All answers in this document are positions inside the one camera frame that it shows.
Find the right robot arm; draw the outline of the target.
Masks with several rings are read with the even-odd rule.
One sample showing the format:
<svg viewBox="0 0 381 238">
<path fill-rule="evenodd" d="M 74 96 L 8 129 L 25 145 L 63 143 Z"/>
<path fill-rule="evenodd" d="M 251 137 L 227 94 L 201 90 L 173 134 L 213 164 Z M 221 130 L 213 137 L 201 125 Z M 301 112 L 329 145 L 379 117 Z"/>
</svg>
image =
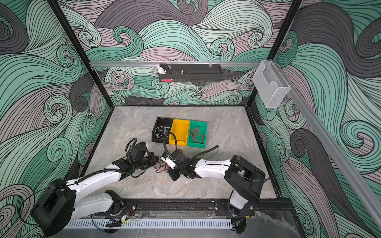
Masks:
<svg viewBox="0 0 381 238">
<path fill-rule="evenodd" d="M 229 213 L 233 216 L 245 216 L 244 209 L 247 204 L 260 200 L 263 184 L 267 181 L 265 173 L 258 167 L 239 155 L 234 155 L 230 160 L 210 160 L 201 158 L 202 155 L 218 150 L 216 145 L 211 149 L 202 151 L 193 157 L 186 156 L 175 145 L 175 150 L 170 152 L 166 139 L 176 136 L 172 132 L 165 134 L 163 146 L 165 153 L 162 160 L 169 166 L 168 174 L 173 181 L 180 176 L 188 179 L 216 178 L 226 180 L 233 188 L 228 200 Z"/>
</svg>

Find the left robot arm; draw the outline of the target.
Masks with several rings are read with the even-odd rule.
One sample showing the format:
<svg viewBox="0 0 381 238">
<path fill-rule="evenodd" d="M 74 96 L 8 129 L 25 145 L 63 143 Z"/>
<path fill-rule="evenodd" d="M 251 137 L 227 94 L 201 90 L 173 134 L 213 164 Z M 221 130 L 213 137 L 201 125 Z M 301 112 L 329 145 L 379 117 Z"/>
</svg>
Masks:
<svg viewBox="0 0 381 238">
<path fill-rule="evenodd" d="M 125 153 L 101 170 L 68 181 L 57 179 L 43 189 L 30 213 L 43 235 L 53 236 L 69 222 L 88 215 L 110 211 L 118 215 L 122 199 L 114 191 L 107 190 L 98 196 L 90 194 L 129 176 L 134 178 L 136 170 L 145 172 L 159 160 L 149 152 L 145 142 L 138 143 L 136 138 L 127 144 Z"/>
</svg>

